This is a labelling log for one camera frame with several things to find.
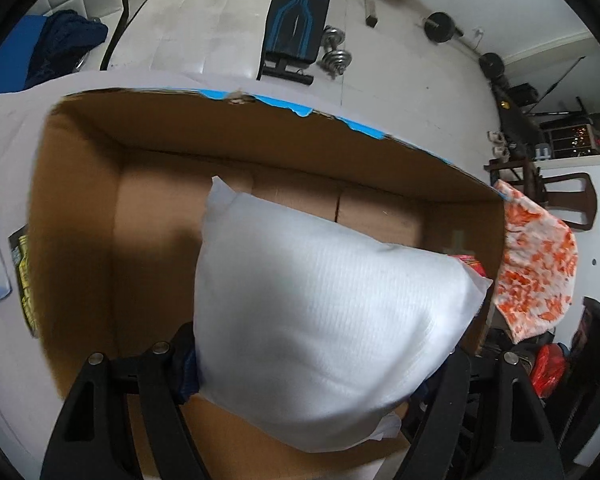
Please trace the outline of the white soft pillow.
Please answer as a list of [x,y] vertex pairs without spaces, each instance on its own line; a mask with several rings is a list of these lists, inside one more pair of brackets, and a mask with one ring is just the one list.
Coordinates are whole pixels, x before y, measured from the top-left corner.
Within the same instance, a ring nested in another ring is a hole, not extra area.
[[490,281],[214,179],[193,329],[201,395],[298,450],[394,438]]

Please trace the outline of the black yellow shoe wipes pack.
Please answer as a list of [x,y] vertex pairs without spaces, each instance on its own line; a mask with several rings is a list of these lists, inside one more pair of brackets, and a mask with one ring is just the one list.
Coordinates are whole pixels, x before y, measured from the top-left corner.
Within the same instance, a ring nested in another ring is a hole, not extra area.
[[15,268],[18,296],[24,322],[31,336],[38,338],[38,323],[36,322],[29,276],[28,227],[23,226],[10,234],[8,242],[12,264]]

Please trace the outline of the red plastic bag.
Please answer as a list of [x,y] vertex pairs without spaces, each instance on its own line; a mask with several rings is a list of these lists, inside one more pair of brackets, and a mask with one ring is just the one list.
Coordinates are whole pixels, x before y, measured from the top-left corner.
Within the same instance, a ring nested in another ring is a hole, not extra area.
[[560,344],[546,344],[536,355],[530,375],[533,390],[540,399],[547,399],[555,390],[567,369],[567,359]]

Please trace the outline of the orange white floral cloth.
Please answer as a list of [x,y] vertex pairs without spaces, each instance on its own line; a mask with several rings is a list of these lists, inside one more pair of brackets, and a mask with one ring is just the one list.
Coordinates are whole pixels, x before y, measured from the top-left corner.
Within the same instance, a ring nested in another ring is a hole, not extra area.
[[519,344],[554,328],[572,305],[578,265],[570,227],[503,180],[505,244],[493,304]]

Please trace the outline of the red packet in box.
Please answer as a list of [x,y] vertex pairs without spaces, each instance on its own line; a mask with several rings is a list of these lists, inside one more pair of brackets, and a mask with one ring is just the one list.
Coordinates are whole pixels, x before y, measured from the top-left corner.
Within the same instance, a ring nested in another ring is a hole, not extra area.
[[453,255],[453,258],[463,263],[473,274],[480,275],[482,278],[488,277],[482,263],[474,255]]

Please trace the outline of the brown wooden chair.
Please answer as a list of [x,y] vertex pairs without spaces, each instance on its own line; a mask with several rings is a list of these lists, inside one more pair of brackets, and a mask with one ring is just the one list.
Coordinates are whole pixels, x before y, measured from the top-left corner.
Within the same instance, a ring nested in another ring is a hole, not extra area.
[[[594,183],[586,172],[561,174],[557,177],[543,177],[541,169],[528,158],[498,162],[491,159],[483,169],[489,174],[490,185],[501,179],[503,172],[509,172],[514,188],[521,188],[525,196],[547,210],[575,212],[583,217],[582,222],[565,220],[565,224],[575,231],[591,231],[597,214],[597,193]],[[583,185],[581,191],[549,191],[548,184],[576,181]]]

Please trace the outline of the brown cardboard box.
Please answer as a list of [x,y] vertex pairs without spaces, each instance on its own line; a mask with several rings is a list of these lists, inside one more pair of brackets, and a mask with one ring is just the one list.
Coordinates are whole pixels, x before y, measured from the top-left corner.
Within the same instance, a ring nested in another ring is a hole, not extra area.
[[28,237],[43,478],[316,479],[406,453],[408,398],[465,373],[505,212],[340,119],[106,90],[48,114]]

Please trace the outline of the blue foam mat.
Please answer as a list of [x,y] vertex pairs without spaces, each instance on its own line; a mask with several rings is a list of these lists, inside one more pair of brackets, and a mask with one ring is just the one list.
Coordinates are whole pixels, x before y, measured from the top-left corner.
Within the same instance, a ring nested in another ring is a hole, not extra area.
[[30,59],[46,22],[44,15],[25,15],[0,47],[0,94],[24,89]]

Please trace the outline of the metal dumbbell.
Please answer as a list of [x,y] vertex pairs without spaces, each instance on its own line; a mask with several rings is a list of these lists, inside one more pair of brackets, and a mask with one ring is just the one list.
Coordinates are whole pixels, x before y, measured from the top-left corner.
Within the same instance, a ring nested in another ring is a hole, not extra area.
[[332,26],[324,28],[321,40],[323,55],[318,65],[332,79],[342,76],[352,62],[352,54],[341,47],[344,40],[346,33],[343,30]]

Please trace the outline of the black barbell weight plate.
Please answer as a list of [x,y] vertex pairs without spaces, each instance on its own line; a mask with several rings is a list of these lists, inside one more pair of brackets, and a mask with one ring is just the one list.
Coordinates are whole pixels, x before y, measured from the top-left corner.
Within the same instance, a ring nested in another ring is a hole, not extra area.
[[444,12],[431,13],[424,21],[424,32],[435,44],[445,44],[453,38],[464,36],[464,32],[456,26],[455,21]]

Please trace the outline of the dark blue clothing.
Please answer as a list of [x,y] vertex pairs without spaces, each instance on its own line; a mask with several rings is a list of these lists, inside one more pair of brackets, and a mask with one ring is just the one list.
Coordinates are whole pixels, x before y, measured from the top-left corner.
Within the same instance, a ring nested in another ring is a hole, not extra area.
[[108,27],[98,18],[84,18],[75,10],[61,10],[42,27],[28,66],[24,88],[71,74],[91,50],[103,44]]

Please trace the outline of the white padded chair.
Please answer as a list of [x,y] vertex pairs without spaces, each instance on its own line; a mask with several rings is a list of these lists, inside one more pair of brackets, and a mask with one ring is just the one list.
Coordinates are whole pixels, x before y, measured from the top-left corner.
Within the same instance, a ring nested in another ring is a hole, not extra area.
[[166,70],[256,78],[271,0],[38,0],[35,15],[73,10],[108,28],[80,70]]

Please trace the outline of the black blue workout bench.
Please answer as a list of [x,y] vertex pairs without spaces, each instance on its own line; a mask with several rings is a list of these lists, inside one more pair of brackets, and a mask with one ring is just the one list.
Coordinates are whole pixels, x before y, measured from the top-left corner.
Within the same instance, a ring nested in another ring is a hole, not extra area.
[[303,71],[315,63],[330,0],[272,0],[266,17],[259,77],[309,86]]

